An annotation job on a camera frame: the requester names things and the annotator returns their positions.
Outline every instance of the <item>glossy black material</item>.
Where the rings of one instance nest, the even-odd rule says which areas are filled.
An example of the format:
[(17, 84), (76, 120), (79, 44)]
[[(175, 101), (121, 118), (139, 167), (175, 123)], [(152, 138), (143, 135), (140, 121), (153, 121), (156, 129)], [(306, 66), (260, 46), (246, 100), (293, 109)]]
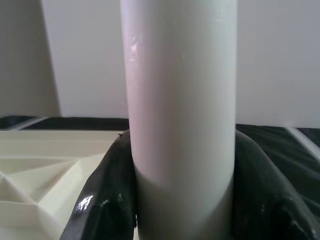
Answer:
[(319, 240), (317, 220), (251, 138), (236, 133), (232, 231), (236, 240)]
[(132, 240), (135, 226), (136, 175), (128, 130), (87, 180), (60, 240)]
[(306, 135), (312, 142), (320, 147), (320, 129), (316, 128), (298, 128), (304, 135)]
[(0, 130), (10, 128), (32, 119), (33, 116), (5, 116), (0, 118)]
[(27, 130), (102, 130), (125, 131), (127, 118), (50, 117), (26, 127)]
[(320, 162), (285, 128), (237, 125), (280, 169), (320, 222)]

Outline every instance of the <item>white plastic part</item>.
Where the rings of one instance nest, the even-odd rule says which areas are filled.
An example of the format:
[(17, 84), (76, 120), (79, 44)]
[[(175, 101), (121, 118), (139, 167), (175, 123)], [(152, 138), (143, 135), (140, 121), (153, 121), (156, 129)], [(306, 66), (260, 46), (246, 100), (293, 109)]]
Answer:
[(236, 0), (121, 0), (143, 240), (228, 239)]
[(0, 240), (59, 240), (118, 133), (0, 131)]

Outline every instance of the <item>beige molded plastic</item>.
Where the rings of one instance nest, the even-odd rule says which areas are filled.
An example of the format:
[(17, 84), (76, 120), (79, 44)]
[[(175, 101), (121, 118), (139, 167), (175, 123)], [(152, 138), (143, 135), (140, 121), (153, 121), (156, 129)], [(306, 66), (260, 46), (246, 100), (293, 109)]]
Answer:
[(119, 133), (0, 131), (0, 239), (58, 240)]

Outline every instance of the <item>white tube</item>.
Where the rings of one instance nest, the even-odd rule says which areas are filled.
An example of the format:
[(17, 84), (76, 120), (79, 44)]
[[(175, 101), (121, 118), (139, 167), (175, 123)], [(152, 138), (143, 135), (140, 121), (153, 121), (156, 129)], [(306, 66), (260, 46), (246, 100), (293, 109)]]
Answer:
[(237, 0), (121, 0), (142, 240), (227, 239)]

